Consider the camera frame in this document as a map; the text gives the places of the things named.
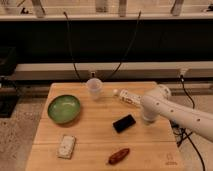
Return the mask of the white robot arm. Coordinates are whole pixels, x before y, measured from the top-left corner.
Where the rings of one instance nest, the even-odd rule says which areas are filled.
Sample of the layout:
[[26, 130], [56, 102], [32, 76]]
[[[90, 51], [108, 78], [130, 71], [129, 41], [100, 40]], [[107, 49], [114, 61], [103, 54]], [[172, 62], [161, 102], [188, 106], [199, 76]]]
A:
[[143, 120], [154, 123], [161, 115], [213, 142], [213, 114], [171, 102], [170, 97], [170, 89], [162, 84], [144, 93], [141, 97]]

